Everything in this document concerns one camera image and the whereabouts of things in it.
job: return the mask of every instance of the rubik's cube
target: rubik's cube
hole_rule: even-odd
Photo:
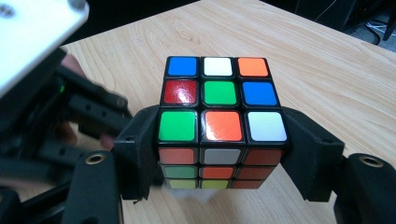
[[[158,125],[172,189],[257,189],[289,142],[264,58],[168,57]]]

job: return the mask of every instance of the screw hole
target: screw hole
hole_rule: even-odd
[[[381,168],[384,166],[384,163],[382,163],[382,161],[379,161],[378,159],[373,157],[360,156],[359,160],[361,160],[361,162],[363,162],[364,164],[375,168]]]
[[[105,155],[103,154],[93,154],[91,155],[89,158],[87,158],[87,160],[85,160],[85,162],[89,165],[95,165],[97,163],[100,163],[102,161],[105,160]]]

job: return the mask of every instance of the wood grain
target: wood grain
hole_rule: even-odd
[[[265,57],[283,106],[342,139],[346,156],[396,165],[396,54],[262,2],[200,1],[65,48],[133,113],[160,102],[170,55]],[[305,202],[279,166],[259,190],[199,203],[153,189],[148,201],[123,205],[126,223],[334,223],[333,202]]]

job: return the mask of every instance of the metal screw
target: metal screw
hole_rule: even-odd
[[[0,17],[9,18],[14,16],[15,11],[12,6],[7,4],[0,4]]]

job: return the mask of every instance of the white plastic plate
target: white plastic plate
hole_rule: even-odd
[[[68,0],[0,0],[0,98],[73,34],[88,13],[88,4],[75,8]]]

